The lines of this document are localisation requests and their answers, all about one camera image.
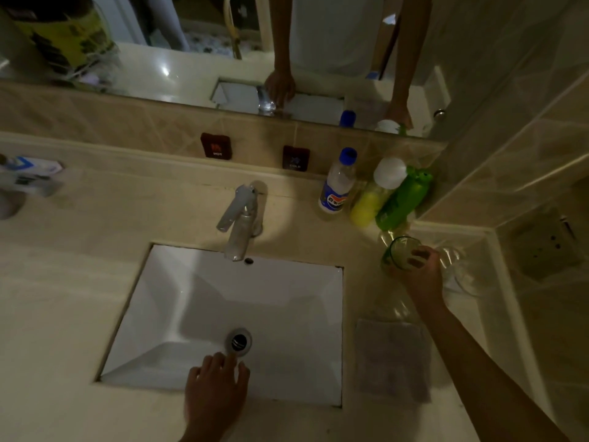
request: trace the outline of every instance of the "mirror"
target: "mirror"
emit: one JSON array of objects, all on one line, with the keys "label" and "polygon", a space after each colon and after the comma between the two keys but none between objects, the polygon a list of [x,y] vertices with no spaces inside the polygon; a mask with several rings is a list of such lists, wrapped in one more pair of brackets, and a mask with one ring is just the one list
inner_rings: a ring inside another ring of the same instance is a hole
[{"label": "mirror", "polygon": [[0,76],[447,141],[568,1],[0,0]]}]

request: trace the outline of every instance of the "white shirt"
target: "white shirt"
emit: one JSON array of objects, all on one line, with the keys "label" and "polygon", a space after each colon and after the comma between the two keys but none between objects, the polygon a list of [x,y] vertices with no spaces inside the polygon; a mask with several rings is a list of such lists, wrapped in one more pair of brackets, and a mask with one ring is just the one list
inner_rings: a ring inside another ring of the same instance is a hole
[{"label": "white shirt", "polygon": [[291,63],[313,71],[366,76],[384,0],[293,0]]}]

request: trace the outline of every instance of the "drain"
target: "drain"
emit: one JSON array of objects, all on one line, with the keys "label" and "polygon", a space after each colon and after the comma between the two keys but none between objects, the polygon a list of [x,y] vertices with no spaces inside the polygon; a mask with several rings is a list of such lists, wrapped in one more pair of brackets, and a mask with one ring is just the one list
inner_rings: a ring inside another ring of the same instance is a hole
[{"label": "drain", "polygon": [[227,336],[225,349],[237,356],[244,356],[252,347],[252,334],[246,329],[235,329]]}]

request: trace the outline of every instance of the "yellow bottle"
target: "yellow bottle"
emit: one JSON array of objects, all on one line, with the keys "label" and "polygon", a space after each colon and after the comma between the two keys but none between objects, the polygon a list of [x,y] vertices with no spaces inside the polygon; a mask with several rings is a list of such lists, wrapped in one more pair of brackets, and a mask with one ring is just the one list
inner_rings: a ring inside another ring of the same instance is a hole
[{"label": "yellow bottle", "polygon": [[364,190],[352,205],[350,220],[359,227],[368,226],[380,208],[407,176],[405,163],[393,157],[383,158]]}]

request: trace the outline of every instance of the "green bottle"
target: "green bottle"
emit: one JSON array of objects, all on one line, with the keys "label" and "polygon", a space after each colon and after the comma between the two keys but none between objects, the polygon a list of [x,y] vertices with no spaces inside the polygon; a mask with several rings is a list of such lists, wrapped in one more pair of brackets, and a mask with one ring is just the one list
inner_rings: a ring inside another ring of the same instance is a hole
[{"label": "green bottle", "polygon": [[389,231],[403,223],[428,193],[432,179],[427,170],[407,166],[407,177],[376,215],[378,227]]}]

